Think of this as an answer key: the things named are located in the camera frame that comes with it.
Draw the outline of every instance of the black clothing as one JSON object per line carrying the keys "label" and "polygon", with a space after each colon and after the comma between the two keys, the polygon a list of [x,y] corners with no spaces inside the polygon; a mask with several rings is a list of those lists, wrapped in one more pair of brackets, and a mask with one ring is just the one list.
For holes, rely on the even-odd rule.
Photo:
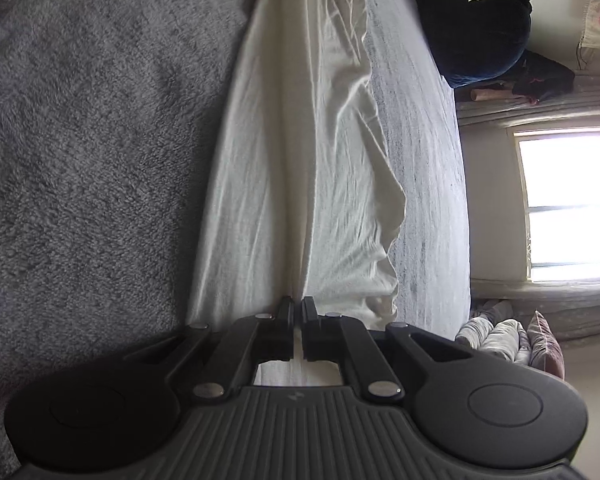
{"label": "black clothing", "polygon": [[506,72],[531,28],[527,0],[416,0],[438,70],[453,88]]}

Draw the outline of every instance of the metal pin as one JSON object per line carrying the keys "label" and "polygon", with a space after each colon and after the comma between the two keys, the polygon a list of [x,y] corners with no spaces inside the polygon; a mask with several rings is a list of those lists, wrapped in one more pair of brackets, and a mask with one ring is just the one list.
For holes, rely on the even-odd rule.
{"label": "metal pin", "polygon": [[368,391],[376,397],[393,397],[399,394],[402,389],[391,381],[376,381],[369,385]]}
{"label": "metal pin", "polygon": [[193,388],[193,394],[202,399],[215,399],[224,394],[224,388],[218,383],[202,383]]}

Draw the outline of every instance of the bed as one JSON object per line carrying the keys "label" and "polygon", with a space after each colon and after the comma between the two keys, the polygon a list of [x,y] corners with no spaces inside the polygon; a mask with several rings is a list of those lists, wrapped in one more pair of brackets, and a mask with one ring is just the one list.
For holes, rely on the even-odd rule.
{"label": "bed", "polygon": [[[0,0],[2,411],[17,387],[182,325],[216,135],[255,0]],[[468,317],[453,94],[413,0],[367,0],[372,91],[406,218],[397,317]]]}

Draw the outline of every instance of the gray blanket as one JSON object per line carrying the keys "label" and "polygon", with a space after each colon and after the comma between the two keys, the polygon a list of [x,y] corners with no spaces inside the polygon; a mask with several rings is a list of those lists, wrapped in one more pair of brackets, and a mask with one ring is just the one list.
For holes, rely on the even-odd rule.
{"label": "gray blanket", "polygon": [[15,388],[184,319],[254,1],[0,0],[0,478]]}

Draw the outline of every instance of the gray curtain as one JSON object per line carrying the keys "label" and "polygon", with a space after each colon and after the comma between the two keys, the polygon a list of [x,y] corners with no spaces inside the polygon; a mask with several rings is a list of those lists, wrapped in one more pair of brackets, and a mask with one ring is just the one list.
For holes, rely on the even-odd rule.
{"label": "gray curtain", "polygon": [[[574,91],[538,105],[526,100],[458,103],[461,133],[502,129],[537,121],[600,117],[600,76],[576,74]],[[472,280],[472,298],[509,300],[524,326],[533,312],[547,318],[558,339],[579,346],[600,341],[600,280],[580,282],[495,282]]]}
{"label": "gray curtain", "polygon": [[461,131],[478,124],[509,128],[536,121],[600,116],[600,76],[577,73],[571,94],[537,105],[529,104],[524,98],[506,99],[458,103],[456,111]]}

